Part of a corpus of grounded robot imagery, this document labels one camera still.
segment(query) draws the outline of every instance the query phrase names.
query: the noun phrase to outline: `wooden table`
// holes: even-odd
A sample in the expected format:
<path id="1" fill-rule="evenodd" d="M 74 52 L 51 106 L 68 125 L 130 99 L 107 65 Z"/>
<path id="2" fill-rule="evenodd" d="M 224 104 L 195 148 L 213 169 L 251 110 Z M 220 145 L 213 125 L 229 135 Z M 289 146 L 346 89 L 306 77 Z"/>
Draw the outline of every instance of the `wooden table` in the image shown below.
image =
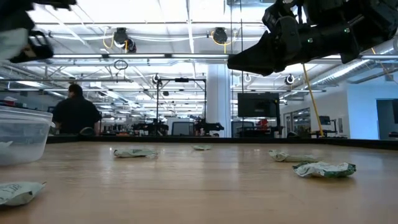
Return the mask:
<path id="1" fill-rule="evenodd" d="M 147 148 L 158 158 L 115 159 Z M 352 162 L 346 179 L 303 179 L 270 149 Z M 0 223 L 397 223 L 398 151 L 324 145 L 50 144 L 31 164 L 0 167 L 0 182 L 47 182 L 28 206 L 0 209 Z"/>

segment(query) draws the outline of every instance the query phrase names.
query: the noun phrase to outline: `man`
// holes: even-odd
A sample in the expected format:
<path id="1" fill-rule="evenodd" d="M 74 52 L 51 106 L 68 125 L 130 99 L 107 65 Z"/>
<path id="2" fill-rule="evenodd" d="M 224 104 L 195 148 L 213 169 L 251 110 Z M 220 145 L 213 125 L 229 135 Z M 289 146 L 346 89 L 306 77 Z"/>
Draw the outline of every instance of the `man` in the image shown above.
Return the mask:
<path id="1" fill-rule="evenodd" d="M 61 134 L 78 134 L 84 128 L 93 128 L 99 135 L 101 119 L 95 105 L 83 97 L 83 89 L 72 84 L 68 99 L 61 101 L 53 110 L 53 120 Z"/>

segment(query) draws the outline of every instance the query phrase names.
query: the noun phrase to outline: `column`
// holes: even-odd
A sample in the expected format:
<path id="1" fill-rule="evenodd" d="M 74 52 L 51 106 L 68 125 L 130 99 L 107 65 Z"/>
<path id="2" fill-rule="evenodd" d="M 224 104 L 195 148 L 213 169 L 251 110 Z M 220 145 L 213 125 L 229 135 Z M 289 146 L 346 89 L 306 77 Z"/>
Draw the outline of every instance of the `column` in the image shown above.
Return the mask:
<path id="1" fill-rule="evenodd" d="M 207 73 L 208 123 L 220 123 L 224 131 L 218 132 L 221 138 L 231 137 L 231 74 L 226 65 L 209 65 Z"/>

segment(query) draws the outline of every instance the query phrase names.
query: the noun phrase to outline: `plastic container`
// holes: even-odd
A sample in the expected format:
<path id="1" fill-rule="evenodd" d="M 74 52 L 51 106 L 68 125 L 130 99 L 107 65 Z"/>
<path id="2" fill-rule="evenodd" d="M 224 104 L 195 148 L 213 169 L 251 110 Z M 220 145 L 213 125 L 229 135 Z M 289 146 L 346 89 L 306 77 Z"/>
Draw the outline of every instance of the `plastic container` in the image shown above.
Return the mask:
<path id="1" fill-rule="evenodd" d="M 0 166 L 43 156 L 52 113 L 0 106 Z"/>

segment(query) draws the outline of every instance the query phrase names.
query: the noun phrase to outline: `black shirt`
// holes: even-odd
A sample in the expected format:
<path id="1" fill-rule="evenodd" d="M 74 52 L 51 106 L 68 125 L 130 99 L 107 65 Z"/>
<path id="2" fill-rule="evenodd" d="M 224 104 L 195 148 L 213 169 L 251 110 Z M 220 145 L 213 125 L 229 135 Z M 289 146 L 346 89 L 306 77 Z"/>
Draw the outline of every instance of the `black shirt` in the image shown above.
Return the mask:
<path id="1" fill-rule="evenodd" d="M 53 110 L 53 120 L 61 123 L 60 133 L 78 134 L 83 128 L 94 128 L 101 119 L 95 105 L 82 96 L 61 101 Z"/>

